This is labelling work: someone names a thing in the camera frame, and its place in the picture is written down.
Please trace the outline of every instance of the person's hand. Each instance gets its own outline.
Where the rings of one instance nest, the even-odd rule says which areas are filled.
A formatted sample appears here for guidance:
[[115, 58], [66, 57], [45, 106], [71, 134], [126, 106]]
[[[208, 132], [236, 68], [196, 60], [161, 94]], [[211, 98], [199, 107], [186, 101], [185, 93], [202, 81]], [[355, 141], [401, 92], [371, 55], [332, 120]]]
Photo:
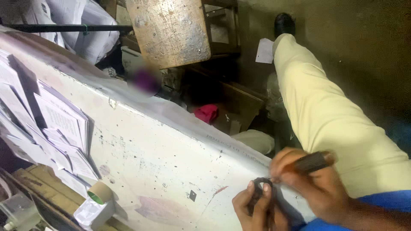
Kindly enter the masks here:
[[239, 192], [232, 200], [243, 231], [287, 231], [288, 220], [271, 200], [272, 189], [267, 183], [264, 183], [263, 195], [254, 206], [253, 216], [249, 216], [247, 204], [252, 199], [254, 191], [254, 182], [250, 181], [247, 189]]
[[284, 169], [305, 155], [308, 153], [296, 148], [285, 148], [278, 152], [271, 162], [271, 176], [300, 192], [317, 217], [329, 223], [341, 224], [350, 211], [352, 199], [333, 167], [320, 169], [308, 176]]

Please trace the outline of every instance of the blue sleeve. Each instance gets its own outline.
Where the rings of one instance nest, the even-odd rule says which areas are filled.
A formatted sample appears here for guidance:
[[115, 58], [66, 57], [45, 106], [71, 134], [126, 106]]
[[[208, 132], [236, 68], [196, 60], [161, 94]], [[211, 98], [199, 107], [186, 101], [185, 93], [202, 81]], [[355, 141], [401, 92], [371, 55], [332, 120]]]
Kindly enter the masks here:
[[[386, 209], [398, 210], [402, 212], [411, 212], [411, 190], [383, 192], [373, 194], [370, 196], [363, 196], [358, 198], [358, 200], [375, 206], [380, 206]], [[349, 229], [343, 228], [341, 226], [328, 224], [319, 218], [309, 222], [306, 226], [300, 229], [300, 231], [316, 230], [348, 231]]]

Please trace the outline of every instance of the pink cloth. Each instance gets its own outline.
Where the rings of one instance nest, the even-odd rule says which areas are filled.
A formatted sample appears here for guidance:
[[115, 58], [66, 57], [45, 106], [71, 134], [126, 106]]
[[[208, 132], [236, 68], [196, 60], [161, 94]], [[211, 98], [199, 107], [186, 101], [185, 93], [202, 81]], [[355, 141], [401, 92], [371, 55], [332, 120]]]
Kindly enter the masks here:
[[213, 119], [217, 117], [217, 109], [218, 107], [216, 105], [207, 104], [197, 108], [194, 111], [194, 115], [200, 120], [210, 124]]

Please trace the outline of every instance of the masking tape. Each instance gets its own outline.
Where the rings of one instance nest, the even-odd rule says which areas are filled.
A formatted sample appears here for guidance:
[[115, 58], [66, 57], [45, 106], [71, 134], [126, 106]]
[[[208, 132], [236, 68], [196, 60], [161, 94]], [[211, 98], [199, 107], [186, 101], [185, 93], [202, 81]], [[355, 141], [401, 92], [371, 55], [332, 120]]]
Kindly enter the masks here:
[[111, 189], [103, 182], [95, 183], [88, 191], [88, 196], [93, 199], [96, 203], [103, 205], [113, 198], [113, 192]]

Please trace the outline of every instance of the white metal surface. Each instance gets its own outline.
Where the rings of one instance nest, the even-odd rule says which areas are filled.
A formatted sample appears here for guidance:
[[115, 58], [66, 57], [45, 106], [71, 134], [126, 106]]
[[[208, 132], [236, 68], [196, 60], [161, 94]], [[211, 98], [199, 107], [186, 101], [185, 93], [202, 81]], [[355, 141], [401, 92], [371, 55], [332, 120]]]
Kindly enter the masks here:
[[[89, 116], [92, 162], [120, 221], [134, 230], [241, 230], [231, 199], [268, 175], [269, 158], [172, 102], [139, 99], [125, 82], [38, 37], [0, 32], [0, 48]], [[313, 217], [304, 199], [281, 193]]]

